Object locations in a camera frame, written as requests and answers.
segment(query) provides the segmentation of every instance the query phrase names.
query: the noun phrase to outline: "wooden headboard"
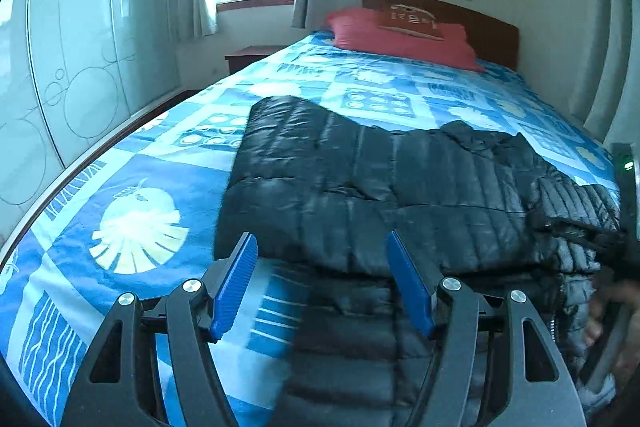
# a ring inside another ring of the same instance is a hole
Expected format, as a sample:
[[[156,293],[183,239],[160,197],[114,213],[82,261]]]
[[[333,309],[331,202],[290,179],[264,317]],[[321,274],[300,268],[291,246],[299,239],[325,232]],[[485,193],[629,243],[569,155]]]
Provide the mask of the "wooden headboard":
[[[391,4],[406,4],[432,13],[437,22],[462,24],[466,40],[482,60],[516,71],[520,32],[516,26],[468,8],[437,0],[362,0],[365,8],[384,10]]]

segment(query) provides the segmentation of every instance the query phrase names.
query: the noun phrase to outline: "bed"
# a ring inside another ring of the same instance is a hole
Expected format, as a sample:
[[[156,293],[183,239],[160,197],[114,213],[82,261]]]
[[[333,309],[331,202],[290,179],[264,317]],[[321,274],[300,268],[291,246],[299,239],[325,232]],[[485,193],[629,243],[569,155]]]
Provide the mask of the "bed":
[[[373,7],[390,0],[364,1]],[[436,15],[442,10],[422,2]],[[466,12],[482,25],[487,17],[450,6],[450,21],[465,23],[478,50],[474,40],[482,35]],[[579,184],[604,185],[617,198],[608,153],[506,67],[516,63],[517,28],[500,28],[493,44],[480,44],[479,57],[494,59],[481,61],[485,73],[344,51],[331,33],[316,32],[160,114],[86,166],[38,216],[0,274],[0,352],[41,415],[60,423],[78,365],[119,294],[165,295],[209,265],[246,117],[265,96],[300,96],[388,130],[463,120],[522,133]],[[234,327],[211,346],[242,427],[261,427],[270,417],[308,288],[303,268],[258,261]],[[158,359],[169,420],[184,425],[162,335]]]

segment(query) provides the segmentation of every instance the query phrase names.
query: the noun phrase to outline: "circle pattern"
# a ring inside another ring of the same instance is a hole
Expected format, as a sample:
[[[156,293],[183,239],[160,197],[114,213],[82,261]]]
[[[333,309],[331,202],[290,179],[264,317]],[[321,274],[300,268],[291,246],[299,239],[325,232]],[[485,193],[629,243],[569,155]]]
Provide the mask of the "circle pattern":
[[[109,64],[113,64],[118,60],[118,56],[116,55],[116,44],[113,41],[113,36],[111,35],[111,33],[105,35],[102,38],[100,52],[104,61],[108,62]]]
[[[214,136],[213,138],[206,139],[204,145],[221,145],[225,141],[222,136]]]
[[[44,90],[44,103],[50,106],[56,105],[62,100],[62,91],[62,85],[59,82],[50,83]]]
[[[192,145],[196,142],[200,141],[200,136],[197,134],[188,134],[180,139],[180,143],[184,143],[185,145]]]
[[[102,68],[86,68],[71,80],[65,96],[69,129],[82,138],[94,138],[110,126],[118,109],[114,78]]]

